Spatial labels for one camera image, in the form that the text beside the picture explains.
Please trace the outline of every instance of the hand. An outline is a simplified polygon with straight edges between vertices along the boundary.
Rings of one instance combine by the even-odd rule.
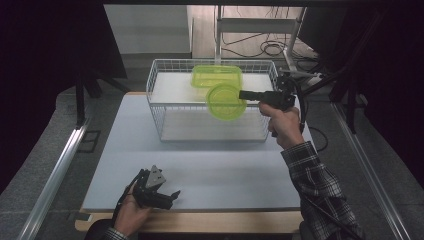
[[[282,148],[287,149],[305,142],[299,128],[299,109],[292,107],[283,112],[260,102],[259,110],[262,115],[271,117],[268,130],[278,134],[277,143]]]
[[[132,195],[133,188],[134,185],[122,203],[114,226],[118,232],[127,237],[137,232],[143,226],[152,210],[150,207],[143,206],[140,208],[138,206],[137,201]]]

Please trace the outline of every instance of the green plastic container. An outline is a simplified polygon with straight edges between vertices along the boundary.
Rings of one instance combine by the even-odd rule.
[[[211,88],[221,83],[241,88],[241,69],[237,66],[223,65],[197,65],[193,68],[191,86],[195,88]]]
[[[209,89],[206,103],[215,118],[224,121],[236,120],[243,115],[247,103],[239,99],[240,88],[230,84],[218,84]]]

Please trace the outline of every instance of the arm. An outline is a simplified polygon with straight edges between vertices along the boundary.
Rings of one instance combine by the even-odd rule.
[[[109,228],[102,239],[104,240],[128,240],[129,236],[136,233],[146,222],[152,208],[140,208],[132,195],[134,185],[130,189],[130,193],[122,202],[121,209],[114,227]]]
[[[337,178],[320,162],[312,144],[305,143],[299,130],[299,111],[292,108],[282,112],[263,103],[259,109],[263,115],[271,117],[268,129],[278,133],[277,143],[285,149],[281,154],[301,196],[302,216],[314,238],[349,239],[344,230],[318,209],[321,208],[364,239]]]

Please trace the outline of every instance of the gray floor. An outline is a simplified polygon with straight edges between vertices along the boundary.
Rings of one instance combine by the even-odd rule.
[[[187,58],[187,56],[181,55],[123,56],[129,79],[120,81],[133,91],[143,91],[144,79],[147,79],[151,59],[162,57]],[[82,239],[84,237],[84,233],[75,230],[74,221],[123,97],[123,93],[119,90],[102,81],[99,82],[103,90],[102,97],[99,99],[87,98],[87,102],[93,106],[92,121],[88,131],[100,131],[98,144],[92,153],[78,152],[74,157],[37,234],[37,239]],[[322,89],[308,98],[307,121],[309,126],[320,129],[329,139],[328,147],[319,155],[322,161],[339,177],[342,189],[348,196],[349,203],[365,229],[368,239],[396,239],[364,178],[363,171],[346,136],[341,130],[326,97],[327,93],[328,89]],[[16,239],[19,235],[75,127],[74,89],[61,93],[57,98],[56,106],[49,125],[33,151],[8,188],[0,195],[0,239]],[[424,239],[422,228],[424,221],[421,217],[424,213],[423,189],[401,159],[368,122],[363,110],[356,111],[355,123],[357,136],[404,220],[411,239]],[[311,132],[317,148],[323,146],[323,137],[314,130]],[[90,143],[80,145],[81,150],[91,147]]]

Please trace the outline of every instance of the black tool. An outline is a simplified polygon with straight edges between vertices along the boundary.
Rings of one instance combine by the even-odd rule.
[[[274,91],[251,92],[241,90],[239,98],[251,101],[261,101],[283,112],[293,107],[294,101],[296,100],[296,96],[291,93]]]
[[[297,95],[300,105],[300,132],[303,132],[306,111],[300,86],[289,74],[277,77],[275,82],[278,91],[251,92],[241,90],[239,99],[261,101],[284,112],[294,106]],[[277,133],[272,133],[272,136],[277,137]]]
[[[133,196],[138,205],[149,206],[161,209],[171,209],[172,201],[178,198],[181,191],[174,192],[171,196],[160,194],[157,190],[166,181],[155,165],[149,171],[147,169],[140,170],[137,182],[133,189]]]

